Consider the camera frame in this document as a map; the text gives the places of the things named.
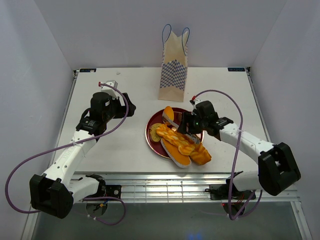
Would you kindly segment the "orange iced twisted pastry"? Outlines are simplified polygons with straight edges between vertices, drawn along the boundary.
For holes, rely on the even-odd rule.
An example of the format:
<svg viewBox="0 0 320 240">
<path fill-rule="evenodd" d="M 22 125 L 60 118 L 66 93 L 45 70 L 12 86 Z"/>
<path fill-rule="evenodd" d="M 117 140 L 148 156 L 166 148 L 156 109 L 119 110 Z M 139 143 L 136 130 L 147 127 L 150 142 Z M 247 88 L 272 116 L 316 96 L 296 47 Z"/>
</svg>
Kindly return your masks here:
<svg viewBox="0 0 320 240">
<path fill-rule="evenodd" d="M 189 156 L 196 148 L 193 143 L 188 141 L 187 137 L 177 131 L 173 131 L 166 124 L 161 124 L 155 131 L 158 136 L 177 147 L 182 155 Z"/>
</svg>

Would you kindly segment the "metal serving tongs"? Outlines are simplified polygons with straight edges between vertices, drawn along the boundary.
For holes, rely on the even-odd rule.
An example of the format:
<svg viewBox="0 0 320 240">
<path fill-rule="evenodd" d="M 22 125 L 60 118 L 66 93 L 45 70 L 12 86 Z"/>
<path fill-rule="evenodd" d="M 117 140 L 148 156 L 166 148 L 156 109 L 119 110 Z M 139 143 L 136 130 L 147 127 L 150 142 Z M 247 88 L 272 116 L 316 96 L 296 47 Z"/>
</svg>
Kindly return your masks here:
<svg viewBox="0 0 320 240">
<path fill-rule="evenodd" d="M 173 112 L 174 115 L 177 116 L 177 119 L 180 121 L 182 119 L 182 113 L 181 112 L 177 112 L 177 111 L 174 111 Z M 169 119 L 168 115 L 163 111 L 162 112 L 162 121 L 169 125 L 169 126 L 172 126 L 174 127 L 176 130 L 178 130 L 179 128 L 179 124 L 177 122 L 175 122 L 174 120 L 171 120 Z M 198 135 L 196 134 L 189 134 L 189 133 L 185 133 L 184 134 L 185 136 L 187 136 L 192 142 L 194 142 L 195 144 L 199 144 L 199 143 L 202 143 L 203 142 L 203 139 L 201 137 L 199 137 Z"/>
</svg>

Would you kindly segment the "golden braided loaf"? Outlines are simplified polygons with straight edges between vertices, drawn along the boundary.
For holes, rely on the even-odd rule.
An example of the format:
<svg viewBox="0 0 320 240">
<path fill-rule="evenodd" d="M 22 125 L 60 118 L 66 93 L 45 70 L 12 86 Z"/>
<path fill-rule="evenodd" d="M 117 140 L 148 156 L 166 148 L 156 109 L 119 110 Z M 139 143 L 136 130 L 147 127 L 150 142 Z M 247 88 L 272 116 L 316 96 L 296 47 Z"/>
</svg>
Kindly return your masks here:
<svg viewBox="0 0 320 240">
<path fill-rule="evenodd" d="M 179 139 L 178 151 L 185 156 L 189 156 L 196 164 L 205 165 L 210 162 L 212 156 L 204 147 L 203 143 L 195 143 L 185 134 L 176 133 Z"/>
</svg>

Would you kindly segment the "orange oval bun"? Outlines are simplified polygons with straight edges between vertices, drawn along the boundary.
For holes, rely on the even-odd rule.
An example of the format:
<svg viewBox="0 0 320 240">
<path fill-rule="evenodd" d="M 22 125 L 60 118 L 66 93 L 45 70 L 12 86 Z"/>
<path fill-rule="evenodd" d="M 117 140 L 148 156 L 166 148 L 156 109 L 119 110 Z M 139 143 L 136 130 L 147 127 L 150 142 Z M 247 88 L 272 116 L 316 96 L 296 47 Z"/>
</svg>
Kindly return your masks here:
<svg viewBox="0 0 320 240">
<path fill-rule="evenodd" d="M 162 112 L 162 121 L 167 126 L 170 126 L 174 122 L 174 111 L 170 106 L 166 106 Z"/>
</svg>

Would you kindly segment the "brown sliced bread piece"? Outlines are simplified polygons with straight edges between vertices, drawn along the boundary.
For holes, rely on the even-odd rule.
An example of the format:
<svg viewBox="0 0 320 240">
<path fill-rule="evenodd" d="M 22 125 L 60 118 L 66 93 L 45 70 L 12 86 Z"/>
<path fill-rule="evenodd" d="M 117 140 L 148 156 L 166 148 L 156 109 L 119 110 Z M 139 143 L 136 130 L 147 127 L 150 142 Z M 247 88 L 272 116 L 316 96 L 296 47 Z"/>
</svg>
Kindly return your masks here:
<svg viewBox="0 0 320 240">
<path fill-rule="evenodd" d="M 155 143 L 161 141 L 161 136 L 157 134 L 157 128 L 159 128 L 161 125 L 161 123 L 155 123 L 149 127 L 149 136 L 151 137 L 151 140 Z"/>
</svg>

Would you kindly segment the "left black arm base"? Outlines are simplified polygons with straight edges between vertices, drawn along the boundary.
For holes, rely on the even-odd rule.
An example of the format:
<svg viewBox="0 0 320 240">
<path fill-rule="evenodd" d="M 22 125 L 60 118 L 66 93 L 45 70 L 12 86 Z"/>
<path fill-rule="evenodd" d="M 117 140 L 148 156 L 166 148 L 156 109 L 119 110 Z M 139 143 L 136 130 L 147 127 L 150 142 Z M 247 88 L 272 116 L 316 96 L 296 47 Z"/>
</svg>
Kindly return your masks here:
<svg viewBox="0 0 320 240">
<path fill-rule="evenodd" d="M 99 182 L 97 192 L 95 194 L 87 196 L 88 198 L 97 198 L 97 197 L 114 197 L 121 198 L 121 185 L 115 184 L 106 184 L 105 179 L 97 174 L 86 175 L 86 177 L 95 179 Z"/>
</svg>

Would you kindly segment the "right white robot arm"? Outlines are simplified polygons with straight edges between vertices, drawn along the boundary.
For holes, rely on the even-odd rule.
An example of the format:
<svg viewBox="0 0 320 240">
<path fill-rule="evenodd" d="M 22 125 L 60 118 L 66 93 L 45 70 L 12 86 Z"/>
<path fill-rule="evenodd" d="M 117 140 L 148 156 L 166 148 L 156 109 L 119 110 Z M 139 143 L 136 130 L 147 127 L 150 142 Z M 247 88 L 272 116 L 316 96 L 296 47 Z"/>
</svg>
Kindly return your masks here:
<svg viewBox="0 0 320 240">
<path fill-rule="evenodd" d="M 284 142 L 275 144 L 260 139 L 240 128 L 229 118 L 219 117 L 208 100 L 191 101 L 193 110 L 181 114 L 178 132 L 194 140 L 194 135 L 208 135 L 237 148 L 256 164 L 256 171 L 242 171 L 227 180 L 226 194 L 237 199 L 244 191 L 264 190 L 272 196 L 301 179 L 291 148 Z"/>
</svg>

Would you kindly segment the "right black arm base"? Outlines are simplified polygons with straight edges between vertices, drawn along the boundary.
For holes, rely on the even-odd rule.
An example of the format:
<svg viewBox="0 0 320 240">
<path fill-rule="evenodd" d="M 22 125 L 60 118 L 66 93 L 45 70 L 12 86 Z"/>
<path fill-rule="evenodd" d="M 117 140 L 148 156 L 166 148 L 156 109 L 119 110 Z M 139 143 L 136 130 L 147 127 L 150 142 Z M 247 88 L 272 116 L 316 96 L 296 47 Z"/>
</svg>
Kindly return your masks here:
<svg viewBox="0 0 320 240">
<path fill-rule="evenodd" d="M 205 193 L 210 194 L 211 200 L 227 200 L 229 198 L 229 185 L 228 184 L 210 184 L 208 188 L 204 190 Z M 231 190 L 232 200 L 247 200 L 252 191 L 238 191 L 235 186 Z"/>
</svg>

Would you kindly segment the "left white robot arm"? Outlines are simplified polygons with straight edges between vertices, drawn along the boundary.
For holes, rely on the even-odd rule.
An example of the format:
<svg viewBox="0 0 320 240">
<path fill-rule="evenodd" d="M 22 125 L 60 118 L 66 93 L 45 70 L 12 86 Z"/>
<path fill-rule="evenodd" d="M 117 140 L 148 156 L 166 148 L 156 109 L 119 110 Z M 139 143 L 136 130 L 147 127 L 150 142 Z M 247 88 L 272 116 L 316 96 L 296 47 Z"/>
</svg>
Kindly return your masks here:
<svg viewBox="0 0 320 240">
<path fill-rule="evenodd" d="M 83 158 L 107 130 L 112 119 L 124 120 L 134 115 L 136 106 L 127 93 L 113 97 L 96 92 L 90 107 L 81 115 L 70 142 L 54 163 L 42 174 L 29 181 L 31 206 L 41 212 L 65 218 L 73 204 L 84 198 L 100 200 L 106 195 L 106 183 L 96 174 L 73 181 L 72 177 Z"/>
</svg>

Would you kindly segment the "orange flat white-edged bread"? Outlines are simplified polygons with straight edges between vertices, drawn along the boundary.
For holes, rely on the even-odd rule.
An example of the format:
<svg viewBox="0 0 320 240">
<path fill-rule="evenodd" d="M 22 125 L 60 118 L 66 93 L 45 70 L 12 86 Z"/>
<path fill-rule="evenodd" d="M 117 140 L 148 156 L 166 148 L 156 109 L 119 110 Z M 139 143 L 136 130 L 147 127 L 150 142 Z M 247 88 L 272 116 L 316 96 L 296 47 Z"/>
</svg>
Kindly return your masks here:
<svg viewBox="0 0 320 240">
<path fill-rule="evenodd" d="M 192 161 L 189 158 L 189 156 L 182 155 L 176 146 L 172 145 L 164 138 L 161 139 L 160 143 L 161 143 L 162 147 L 164 148 L 165 152 L 171 158 L 171 160 L 179 168 L 185 169 L 185 168 L 188 168 L 192 164 Z"/>
</svg>

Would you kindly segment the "blue checkered paper bag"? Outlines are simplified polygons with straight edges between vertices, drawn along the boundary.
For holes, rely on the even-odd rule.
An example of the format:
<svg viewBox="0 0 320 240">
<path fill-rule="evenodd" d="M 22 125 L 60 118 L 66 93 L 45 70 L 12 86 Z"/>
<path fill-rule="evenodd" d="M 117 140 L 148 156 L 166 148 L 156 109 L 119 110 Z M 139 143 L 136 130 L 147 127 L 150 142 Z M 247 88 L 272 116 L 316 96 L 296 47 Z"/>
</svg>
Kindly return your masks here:
<svg viewBox="0 0 320 240">
<path fill-rule="evenodd" d="M 185 87 L 188 75 L 188 41 L 190 29 L 185 27 L 180 36 L 172 31 L 172 26 L 166 24 L 169 33 L 165 37 L 162 31 L 162 62 L 158 99 L 164 101 L 184 101 Z"/>
</svg>

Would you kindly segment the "dark red round plate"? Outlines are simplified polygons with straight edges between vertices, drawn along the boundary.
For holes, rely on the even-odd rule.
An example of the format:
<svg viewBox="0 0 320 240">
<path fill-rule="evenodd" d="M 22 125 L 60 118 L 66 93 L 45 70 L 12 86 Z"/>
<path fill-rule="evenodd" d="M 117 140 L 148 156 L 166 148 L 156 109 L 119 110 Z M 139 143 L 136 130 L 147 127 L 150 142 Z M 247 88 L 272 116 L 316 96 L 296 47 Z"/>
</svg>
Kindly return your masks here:
<svg viewBox="0 0 320 240">
<path fill-rule="evenodd" d="M 173 112 L 174 112 L 174 122 L 176 124 L 180 124 L 181 122 L 181 114 L 185 112 L 186 110 L 183 108 L 179 107 L 172 107 Z M 159 110 L 156 112 L 148 121 L 146 128 L 145 128 L 145 139 L 148 144 L 148 146 L 152 149 L 153 152 L 155 152 L 157 155 L 169 159 L 169 155 L 166 153 L 165 149 L 162 147 L 160 142 L 155 142 L 152 140 L 151 137 L 151 126 L 157 123 L 163 124 L 162 120 L 162 114 L 163 114 L 164 109 Z"/>
</svg>

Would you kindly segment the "left blue corner label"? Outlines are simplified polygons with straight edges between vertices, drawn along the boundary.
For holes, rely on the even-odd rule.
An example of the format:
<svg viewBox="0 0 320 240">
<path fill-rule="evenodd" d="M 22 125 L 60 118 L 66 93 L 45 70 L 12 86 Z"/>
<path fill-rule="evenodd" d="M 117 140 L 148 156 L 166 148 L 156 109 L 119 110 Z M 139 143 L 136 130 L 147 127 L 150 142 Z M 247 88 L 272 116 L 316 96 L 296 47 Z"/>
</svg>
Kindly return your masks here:
<svg viewBox="0 0 320 240">
<path fill-rule="evenodd" d="M 96 71 L 96 68 L 81 68 L 79 70 L 80 73 L 95 73 Z"/>
</svg>

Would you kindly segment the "blue corner label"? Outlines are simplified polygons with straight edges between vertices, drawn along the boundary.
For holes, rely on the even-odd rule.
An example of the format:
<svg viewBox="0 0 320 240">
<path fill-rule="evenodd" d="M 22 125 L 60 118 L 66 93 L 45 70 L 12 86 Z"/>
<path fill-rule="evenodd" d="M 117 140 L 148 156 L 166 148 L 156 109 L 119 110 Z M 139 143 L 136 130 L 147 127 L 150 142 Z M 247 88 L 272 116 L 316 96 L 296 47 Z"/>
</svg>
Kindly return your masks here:
<svg viewBox="0 0 320 240">
<path fill-rule="evenodd" d="M 246 71 L 244 67 L 228 67 L 227 70 L 229 72 L 245 72 Z"/>
<path fill-rule="evenodd" d="M 79 70 L 80 73 L 95 73 L 96 71 L 96 68 L 81 68 Z"/>
</svg>

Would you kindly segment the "right blue corner label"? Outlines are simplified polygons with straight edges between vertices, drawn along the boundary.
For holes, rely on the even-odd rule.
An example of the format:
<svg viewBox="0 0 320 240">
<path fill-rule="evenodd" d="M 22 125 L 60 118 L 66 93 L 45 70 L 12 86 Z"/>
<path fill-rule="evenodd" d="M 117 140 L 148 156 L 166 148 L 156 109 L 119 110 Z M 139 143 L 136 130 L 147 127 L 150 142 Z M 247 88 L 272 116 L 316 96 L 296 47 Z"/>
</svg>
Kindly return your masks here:
<svg viewBox="0 0 320 240">
<path fill-rule="evenodd" d="M 228 67 L 227 70 L 229 72 L 245 72 L 246 71 L 244 67 Z"/>
</svg>

